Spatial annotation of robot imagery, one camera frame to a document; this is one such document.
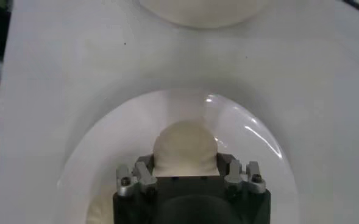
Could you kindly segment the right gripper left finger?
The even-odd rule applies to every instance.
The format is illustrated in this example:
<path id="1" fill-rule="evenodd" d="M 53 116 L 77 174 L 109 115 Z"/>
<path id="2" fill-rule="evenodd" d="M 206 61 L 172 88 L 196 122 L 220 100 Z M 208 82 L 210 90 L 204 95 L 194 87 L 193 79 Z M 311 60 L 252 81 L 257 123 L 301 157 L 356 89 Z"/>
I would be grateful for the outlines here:
<path id="1" fill-rule="evenodd" d="M 122 164 L 116 168 L 116 194 L 119 197 L 130 198 L 137 192 L 144 195 L 154 195 L 157 191 L 157 178 L 153 176 L 153 154 L 137 159 L 132 171 Z"/>

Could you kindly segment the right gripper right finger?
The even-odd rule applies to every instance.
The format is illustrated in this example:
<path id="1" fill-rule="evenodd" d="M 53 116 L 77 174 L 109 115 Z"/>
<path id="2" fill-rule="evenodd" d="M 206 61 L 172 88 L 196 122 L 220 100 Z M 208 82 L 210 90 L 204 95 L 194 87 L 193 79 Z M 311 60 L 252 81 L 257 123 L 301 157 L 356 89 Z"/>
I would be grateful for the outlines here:
<path id="1" fill-rule="evenodd" d="M 217 168 L 223 177 L 225 188 L 242 192 L 246 190 L 252 194 L 264 194 L 266 192 L 266 181 L 260 173 L 257 161 L 250 161 L 245 169 L 241 162 L 231 154 L 217 153 Z"/>

